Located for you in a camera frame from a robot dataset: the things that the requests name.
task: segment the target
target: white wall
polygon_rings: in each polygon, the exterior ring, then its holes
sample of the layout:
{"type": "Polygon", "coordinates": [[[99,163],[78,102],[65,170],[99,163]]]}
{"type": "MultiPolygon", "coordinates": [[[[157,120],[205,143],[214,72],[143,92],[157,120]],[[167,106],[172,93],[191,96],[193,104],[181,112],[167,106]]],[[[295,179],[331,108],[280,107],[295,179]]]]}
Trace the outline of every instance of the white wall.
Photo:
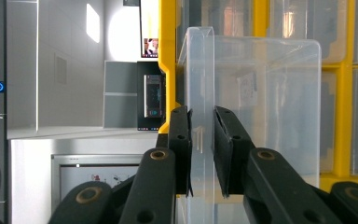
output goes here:
{"type": "Polygon", "coordinates": [[[36,125],[37,3],[7,1],[7,125],[36,125]]]}
{"type": "Polygon", "coordinates": [[[103,0],[41,0],[39,6],[39,125],[102,126],[103,0]],[[101,40],[86,33],[86,4],[100,16],[101,40]],[[56,57],[67,62],[58,80],[56,57]]]}
{"type": "Polygon", "coordinates": [[[124,7],[122,0],[105,0],[105,52],[107,61],[156,61],[141,58],[139,7],[124,7]]]}

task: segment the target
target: sticker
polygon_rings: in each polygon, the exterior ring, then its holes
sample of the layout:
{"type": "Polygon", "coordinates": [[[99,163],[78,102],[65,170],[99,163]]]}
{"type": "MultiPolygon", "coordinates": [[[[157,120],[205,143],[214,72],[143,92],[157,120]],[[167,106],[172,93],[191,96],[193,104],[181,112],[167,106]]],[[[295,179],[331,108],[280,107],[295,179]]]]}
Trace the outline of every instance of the sticker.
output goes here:
{"type": "Polygon", "coordinates": [[[106,183],[106,178],[102,174],[88,174],[88,181],[101,181],[106,183]]]}
{"type": "Polygon", "coordinates": [[[239,105],[257,105],[257,81],[255,72],[248,73],[242,77],[237,77],[239,90],[239,105]]]}
{"type": "Polygon", "coordinates": [[[128,178],[130,178],[130,176],[125,174],[113,175],[112,187],[121,184],[121,182],[125,181],[128,178]]]}

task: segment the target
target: yellow shelving rack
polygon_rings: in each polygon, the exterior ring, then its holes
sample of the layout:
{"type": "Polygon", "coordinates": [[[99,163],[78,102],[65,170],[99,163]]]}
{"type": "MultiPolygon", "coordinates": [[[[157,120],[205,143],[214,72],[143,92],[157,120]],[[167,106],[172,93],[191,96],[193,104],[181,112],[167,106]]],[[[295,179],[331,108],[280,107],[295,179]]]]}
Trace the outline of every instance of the yellow shelving rack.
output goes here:
{"type": "MultiPolygon", "coordinates": [[[[180,1],[159,0],[159,58],[158,64],[167,76],[167,122],[160,133],[167,133],[170,112],[178,106],[175,98],[175,29],[180,17],[180,1]]],[[[334,166],[331,173],[321,174],[320,188],[330,191],[331,187],[341,181],[358,183],[358,175],[351,175],[351,119],[352,119],[352,69],[353,43],[355,30],[356,0],[348,0],[347,4],[347,40],[346,55],[339,63],[324,63],[323,71],[336,75],[336,111],[334,136],[334,166]]],[[[267,36],[269,28],[269,0],[253,1],[253,36],[267,36]]]]}

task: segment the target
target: metal pole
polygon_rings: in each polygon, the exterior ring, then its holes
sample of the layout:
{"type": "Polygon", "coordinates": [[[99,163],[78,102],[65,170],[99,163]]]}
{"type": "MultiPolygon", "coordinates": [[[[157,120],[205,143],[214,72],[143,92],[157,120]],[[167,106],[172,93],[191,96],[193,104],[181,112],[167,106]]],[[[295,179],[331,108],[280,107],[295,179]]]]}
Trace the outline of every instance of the metal pole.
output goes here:
{"type": "MultiPolygon", "coordinates": [[[[0,81],[7,84],[7,1],[0,0],[0,81]]],[[[0,93],[0,220],[9,223],[7,89],[0,93]]]]}

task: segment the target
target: screen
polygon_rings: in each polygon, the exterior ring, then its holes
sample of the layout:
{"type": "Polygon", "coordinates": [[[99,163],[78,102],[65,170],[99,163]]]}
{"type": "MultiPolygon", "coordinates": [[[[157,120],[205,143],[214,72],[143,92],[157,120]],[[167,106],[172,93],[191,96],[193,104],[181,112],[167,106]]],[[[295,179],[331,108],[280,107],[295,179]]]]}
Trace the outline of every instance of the screen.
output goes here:
{"type": "Polygon", "coordinates": [[[140,0],[141,57],[158,57],[158,0],[140,0]]]}
{"type": "Polygon", "coordinates": [[[114,187],[136,174],[143,155],[51,155],[51,211],[75,187],[101,181],[114,187]]]}
{"type": "Polygon", "coordinates": [[[145,118],[161,116],[161,76],[145,75],[145,118]]]}
{"type": "Polygon", "coordinates": [[[65,165],[60,169],[61,201],[76,186],[101,181],[111,188],[136,175],[138,165],[65,165]]]}

